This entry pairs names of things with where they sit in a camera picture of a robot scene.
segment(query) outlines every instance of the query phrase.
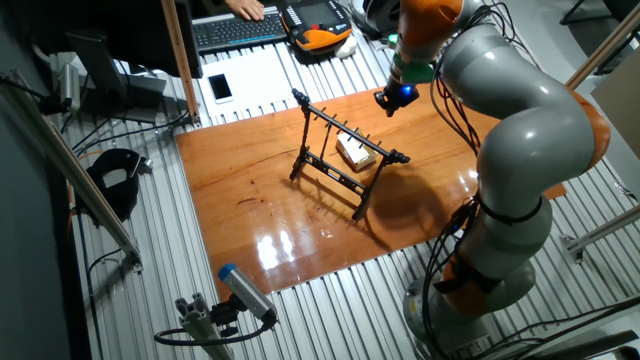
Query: wooden post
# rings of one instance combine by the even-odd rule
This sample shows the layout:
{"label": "wooden post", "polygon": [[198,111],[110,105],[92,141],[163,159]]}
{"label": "wooden post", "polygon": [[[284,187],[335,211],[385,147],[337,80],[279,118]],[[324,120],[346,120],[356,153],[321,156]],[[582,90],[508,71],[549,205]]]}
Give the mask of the wooden post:
{"label": "wooden post", "polygon": [[182,41],[182,31],[180,31],[180,22],[178,20],[175,1],[162,0],[162,10],[164,11],[164,17],[167,20],[169,36],[171,37],[173,53],[176,57],[176,63],[178,64],[178,71],[180,72],[180,78],[182,79],[184,93],[187,96],[189,115],[191,115],[194,124],[199,124],[200,112],[198,110],[198,103],[196,102],[196,94],[193,90],[191,71],[189,70],[189,61],[187,60],[187,51],[184,49],[184,42]]}

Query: computer monitor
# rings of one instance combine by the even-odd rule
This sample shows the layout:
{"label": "computer monitor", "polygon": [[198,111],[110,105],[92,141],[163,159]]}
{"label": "computer monitor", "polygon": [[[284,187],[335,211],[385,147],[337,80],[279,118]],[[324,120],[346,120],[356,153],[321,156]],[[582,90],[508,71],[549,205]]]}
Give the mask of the computer monitor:
{"label": "computer monitor", "polygon": [[[202,69],[189,3],[175,3],[190,73],[200,78]],[[16,16],[43,52],[78,54],[91,80],[81,112],[155,120],[166,82],[122,76],[113,60],[180,75],[159,0],[13,0],[13,5]]]}

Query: glossy wooden surface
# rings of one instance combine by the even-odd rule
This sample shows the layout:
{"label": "glossy wooden surface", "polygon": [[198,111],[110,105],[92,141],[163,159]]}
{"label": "glossy wooden surface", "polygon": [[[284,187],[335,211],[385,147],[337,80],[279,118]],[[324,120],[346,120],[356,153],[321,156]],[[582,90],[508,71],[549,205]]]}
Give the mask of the glossy wooden surface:
{"label": "glossy wooden surface", "polygon": [[[314,104],[411,157],[383,170],[357,223],[351,215],[359,197],[316,169],[305,166],[289,181],[304,125],[299,108],[179,135],[213,273],[234,262],[268,293],[437,236],[477,182],[473,152],[437,115],[427,90],[420,88],[422,97],[393,118],[375,104],[374,91]],[[481,139],[497,124],[467,114]],[[325,124],[310,126],[308,145],[318,155]],[[325,159],[352,174],[335,142],[334,130]],[[374,170],[354,177],[366,182]],[[559,186],[547,196],[565,193]],[[224,285],[218,290],[229,294]]]}

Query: small box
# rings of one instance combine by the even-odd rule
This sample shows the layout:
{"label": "small box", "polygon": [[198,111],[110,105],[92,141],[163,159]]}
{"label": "small box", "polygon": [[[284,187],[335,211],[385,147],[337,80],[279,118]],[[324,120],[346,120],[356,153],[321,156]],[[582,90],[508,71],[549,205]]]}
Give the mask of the small box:
{"label": "small box", "polygon": [[373,151],[373,149],[364,145],[361,147],[360,145],[362,145],[362,143],[356,139],[349,141],[350,137],[347,133],[340,133],[338,135],[338,141],[336,142],[336,149],[347,159],[347,164],[349,164],[353,171],[358,172],[376,162],[376,156],[378,154]]}

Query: black bracket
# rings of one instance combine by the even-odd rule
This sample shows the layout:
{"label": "black bracket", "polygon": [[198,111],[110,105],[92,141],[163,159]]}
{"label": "black bracket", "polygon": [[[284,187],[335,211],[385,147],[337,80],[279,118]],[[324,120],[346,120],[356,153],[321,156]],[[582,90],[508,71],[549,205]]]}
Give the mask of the black bracket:
{"label": "black bracket", "polygon": [[[294,98],[298,101],[298,104],[302,107],[302,112],[304,113],[304,117],[305,117],[305,123],[304,123],[304,132],[302,134],[302,145],[300,145],[300,153],[298,154],[298,157],[296,158],[296,161],[293,164],[293,170],[291,171],[291,175],[289,175],[289,179],[293,181],[293,179],[296,178],[300,170],[302,170],[302,166],[305,163],[320,170],[325,175],[329,176],[333,180],[340,183],[342,186],[346,187],[347,189],[353,191],[354,193],[358,194],[358,196],[360,196],[360,204],[358,205],[358,207],[356,208],[356,211],[353,213],[353,216],[351,217],[353,220],[358,220],[360,218],[360,215],[362,215],[362,212],[365,206],[367,205],[369,197],[371,196],[371,191],[373,190],[373,186],[376,184],[376,181],[378,180],[378,177],[382,172],[382,168],[384,168],[387,165],[391,165],[395,163],[406,164],[411,159],[407,156],[404,156],[403,153],[397,152],[395,149],[391,151],[386,151],[385,149],[380,147],[381,142],[379,142],[378,144],[374,144],[371,141],[369,141],[369,135],[365,137],[358,133],[357,131],[358,129],[352,130],[348,128],[346,126],[347,121],[345,121],[344,123],[338,122],[336,120],[337,115],[330,117],[324,113],[325,109],[318,110],[315,107],[311,106],[310,99],[305,94],[301,93],[297,89],[293,89],[292,92],[293,92]],[[327,134],[324,139],[324,145],[322,146],[322,152],[320,153],[320,156],[317,156],[311,153],[311,151],[309,151],[309,147],[307,146],[307,134],[309,133],[309,121],[311,120],[311,114],[316,115],[313,120],[317,120],[318,118],[321,118],[322,120],[327,122],[327,125],[325,126],[327,128]],[[324,151],[327,147],[327,140],[329,139],[329,134],[331,132],[331,129],[334,126],[338,128],[338,133],[345,132],[349,134],[350,135],[349,141],[352,139],[355,139],[361,144],[360,146],[366,146],[368,148],[371,148],[372,150],[374,150],[375,152],[377,152],[382,156],[382,161],[380,161],[380,164],[376,169],[375,175],[373,176],[373,179],[371,180],[371,183],[368,186],[361,184],[359,181],[353,179],[351,176],[345,174],[344,172],[338,170],[328,162],[324,161]]]}

